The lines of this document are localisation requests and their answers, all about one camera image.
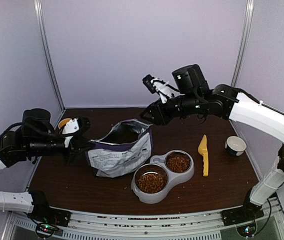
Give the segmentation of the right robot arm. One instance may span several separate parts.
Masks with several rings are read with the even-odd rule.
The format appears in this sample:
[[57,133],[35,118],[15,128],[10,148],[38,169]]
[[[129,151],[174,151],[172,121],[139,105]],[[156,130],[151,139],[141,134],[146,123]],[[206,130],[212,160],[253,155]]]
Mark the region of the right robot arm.
[[238,210],[241,220],[250,220],[284,183],[284,112],[266,105],[241,88],[219,84],[210,89],[197,64],[181,67],[173,71],[172,76],[176,87],[149,74],[143,78],[147,89],[160,98],[140,114],[142,119],[165,126],[174,118],[214,115],[246,124],[282,142],[275,165],[247,193],[246,201]]

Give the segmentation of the yellow plastic scoop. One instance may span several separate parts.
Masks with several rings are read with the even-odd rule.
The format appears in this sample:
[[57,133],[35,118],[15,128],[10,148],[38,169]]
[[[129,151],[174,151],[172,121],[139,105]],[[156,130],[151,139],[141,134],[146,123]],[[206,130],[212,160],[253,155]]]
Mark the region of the yellow plastic scoop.
[[207,177],[209,174],[209,158],[208,158],[208,149],[207,149],[207,136],[204,134],[199,146],[198,153],[202,156],[203,160],[203,176]]

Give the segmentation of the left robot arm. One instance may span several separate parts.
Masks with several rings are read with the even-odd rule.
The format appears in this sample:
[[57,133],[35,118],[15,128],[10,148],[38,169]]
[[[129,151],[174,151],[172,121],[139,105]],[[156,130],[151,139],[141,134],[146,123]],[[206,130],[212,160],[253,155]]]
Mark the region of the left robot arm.
[[[59,131],[50,123],[51,114],[43,108],[25,110],[21,122],[10,125],[0,135],[0,171],[36,157],[63,156],[72,163],[84,151],[94,147],[83,134],[90,120],[77,116],[66,121]],[[54,212],[41,191],[0,191],[0,210],[24,212],[49,222]]]

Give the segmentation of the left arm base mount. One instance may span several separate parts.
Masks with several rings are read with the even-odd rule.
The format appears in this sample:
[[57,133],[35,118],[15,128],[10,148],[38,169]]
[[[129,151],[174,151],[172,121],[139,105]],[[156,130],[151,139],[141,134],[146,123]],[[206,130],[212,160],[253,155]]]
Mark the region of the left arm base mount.
[[27,213],[26,216],[35,224],[35,234],[41,240],[47,240],[55,233],[61,231],[61,227],[67,227],[71,212],[56,208],[50,208],[48,211]]

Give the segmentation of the purple pet food bag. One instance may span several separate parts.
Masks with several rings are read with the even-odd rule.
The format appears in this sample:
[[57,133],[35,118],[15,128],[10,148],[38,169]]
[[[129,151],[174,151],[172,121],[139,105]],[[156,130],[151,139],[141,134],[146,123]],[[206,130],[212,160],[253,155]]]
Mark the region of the purple pet food bag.
[[117,178],[134,172],[152,152],[151,124],[127,119],[115,124],[95,147],[86,152],[89,166],[96,177]]

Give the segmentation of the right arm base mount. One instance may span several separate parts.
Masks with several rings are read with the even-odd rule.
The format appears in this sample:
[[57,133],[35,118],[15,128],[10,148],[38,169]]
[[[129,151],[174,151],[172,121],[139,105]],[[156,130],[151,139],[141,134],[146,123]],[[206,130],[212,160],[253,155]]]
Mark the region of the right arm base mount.
[[243,207],[223,210],[221,217],[224,226],[235,225],[237,233],[244,238],[253,237],[257,233],[256,220],[264,216],[262,210],[252,212],[244,210]]

